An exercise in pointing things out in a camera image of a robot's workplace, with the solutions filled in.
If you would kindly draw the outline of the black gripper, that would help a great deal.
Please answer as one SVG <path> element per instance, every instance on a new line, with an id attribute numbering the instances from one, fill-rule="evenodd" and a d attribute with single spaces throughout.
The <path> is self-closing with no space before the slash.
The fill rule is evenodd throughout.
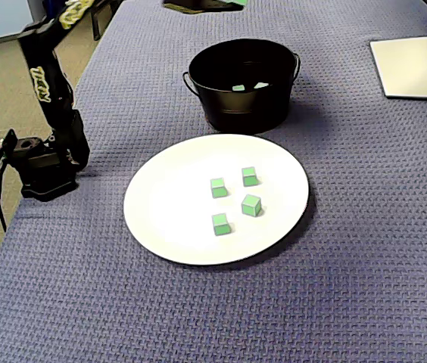
<path id="1" fill-rule="evenodd" d="M 207 12 L 211 1 L 205 0 L 163 0 L 162 5 L 170 10 L 184 14 L 199 14 Z M 245 7 L 245 0 L 214 0 L 215 11 L 241 11 Z"/>

